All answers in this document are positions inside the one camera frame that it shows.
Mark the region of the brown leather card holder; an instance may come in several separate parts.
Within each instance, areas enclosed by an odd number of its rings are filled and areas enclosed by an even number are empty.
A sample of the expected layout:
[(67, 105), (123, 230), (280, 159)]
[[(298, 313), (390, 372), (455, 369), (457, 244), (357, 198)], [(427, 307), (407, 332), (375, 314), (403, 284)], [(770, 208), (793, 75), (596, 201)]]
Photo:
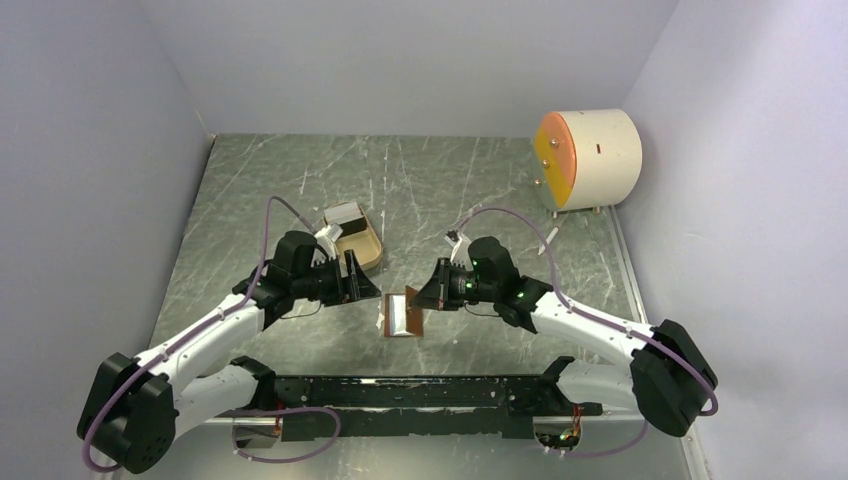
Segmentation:
[(422, 337), (423, 310), (412, 300), (418, 291), (406, 286), (402, 293), (387, 293), (382, 301), (382, 335), (385, 338)]

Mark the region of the beige oval card tray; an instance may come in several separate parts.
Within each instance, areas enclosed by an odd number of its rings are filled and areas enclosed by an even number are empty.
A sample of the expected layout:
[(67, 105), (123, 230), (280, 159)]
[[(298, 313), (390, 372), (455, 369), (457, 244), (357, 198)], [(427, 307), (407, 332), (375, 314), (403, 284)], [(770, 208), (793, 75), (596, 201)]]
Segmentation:
[[(366, 216), (368, 219), (364, 208), (361, 206), (360, 208), (363, 216)], [(354, 235), (341, 236), (337, 240), (335, 247), (341, 256), (347, 250), (354, 251), (363, 270), (370, 270), (377, 267), (382, 261), (383, 254), (383, 245), (377, 236), (376, 230), (373, 228), (369, 219), (368, 222), (369, 227), (366, 231)]]

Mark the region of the black card divider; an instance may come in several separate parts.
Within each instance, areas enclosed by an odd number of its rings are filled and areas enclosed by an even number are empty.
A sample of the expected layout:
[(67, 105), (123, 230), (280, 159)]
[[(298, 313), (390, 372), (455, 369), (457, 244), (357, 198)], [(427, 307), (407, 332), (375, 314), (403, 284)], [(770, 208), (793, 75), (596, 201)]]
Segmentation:
[(342, 230), (341, 236), (344, 237), (366, 231), (369, 227), (369, 222), (366, 216), (360, 216), (345, 222), (339, 222), (339, 226)]

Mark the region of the stack of white cards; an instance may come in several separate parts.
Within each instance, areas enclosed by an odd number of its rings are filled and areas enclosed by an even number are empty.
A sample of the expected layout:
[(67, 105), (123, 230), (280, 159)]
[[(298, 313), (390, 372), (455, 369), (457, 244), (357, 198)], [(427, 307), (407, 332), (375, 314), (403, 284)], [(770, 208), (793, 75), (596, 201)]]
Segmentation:
[(323, 219), (326, 224), (343, 225), (358, 222), (362, 218), (363, 212), (355, 201), (339, 203), (328, 207), (323, 212)]

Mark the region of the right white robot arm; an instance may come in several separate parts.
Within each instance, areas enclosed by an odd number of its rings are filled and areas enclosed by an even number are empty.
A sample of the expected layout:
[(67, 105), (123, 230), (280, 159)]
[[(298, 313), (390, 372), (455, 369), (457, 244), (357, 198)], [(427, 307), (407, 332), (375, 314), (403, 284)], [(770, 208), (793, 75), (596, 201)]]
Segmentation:
[(519, 273), (508, 250), (491, 237), (460, 238), (438, 259), (412, 306), (457, 311), (488, 303), (506, 324), (587, 348), (602, 363), (569, 360), (539, 391), (550, 413), (597, 403), (638, 412), (651, 426), (685, 436), (714, 405), (715, 372), (679, 323), (652, 326), (605, 313), (557, 294), (553, 285)]

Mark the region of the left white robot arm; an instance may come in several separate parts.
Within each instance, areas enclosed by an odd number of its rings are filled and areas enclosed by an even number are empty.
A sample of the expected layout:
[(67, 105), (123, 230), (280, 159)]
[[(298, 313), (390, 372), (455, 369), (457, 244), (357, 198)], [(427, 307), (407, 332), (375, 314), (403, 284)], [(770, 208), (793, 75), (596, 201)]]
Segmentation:
[(284, 318), (298, 300), (328, 308), (379, 297), (355, 253), (288, 231), (212, 311), (161, 344), (115, 353), (97, 369), (76, 434), (98, 473), (154, 466), (187, 431), (221, 414), (261, 416), (281, 406), (276, 374), (247, 356), (214, 374), (216, 360)]

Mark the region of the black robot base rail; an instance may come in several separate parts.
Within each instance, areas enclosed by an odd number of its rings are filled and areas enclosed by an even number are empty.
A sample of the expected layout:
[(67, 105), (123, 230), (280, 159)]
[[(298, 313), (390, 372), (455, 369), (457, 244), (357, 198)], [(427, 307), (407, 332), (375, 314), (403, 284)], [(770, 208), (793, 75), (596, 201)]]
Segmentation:
[(536, 439), (539, 421), (569, 425), (603, 412), (598, 403), (570, 402), (556, 387), (554, 376), (569, 361), (560, 357), (542, 374), (396, 377), (278, 375), (247, 356), (232, 363), (258, 383), (247, 409), (270, 415), (281, 441), (294, 442), (477, 434)]

